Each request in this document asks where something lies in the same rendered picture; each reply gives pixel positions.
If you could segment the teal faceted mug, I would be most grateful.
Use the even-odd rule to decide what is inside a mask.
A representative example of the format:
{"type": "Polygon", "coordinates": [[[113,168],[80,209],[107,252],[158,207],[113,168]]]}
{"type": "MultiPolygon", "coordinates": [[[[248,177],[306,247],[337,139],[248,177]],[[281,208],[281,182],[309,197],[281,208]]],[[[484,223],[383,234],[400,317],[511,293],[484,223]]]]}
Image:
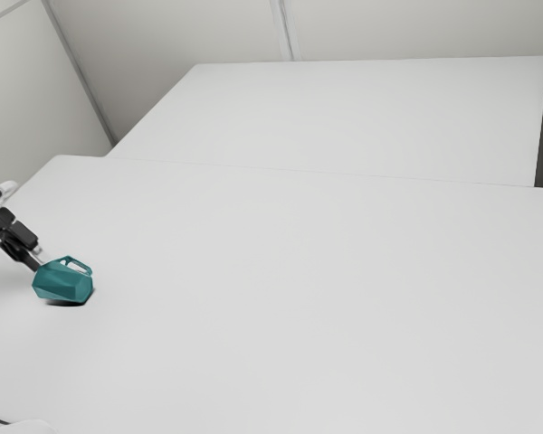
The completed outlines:
{"type": "Polygon", "coordinates": [[[84,304],[93,293],[92,269],[72,256],[41,265],[32,288],[39,298],[84,304]]]}

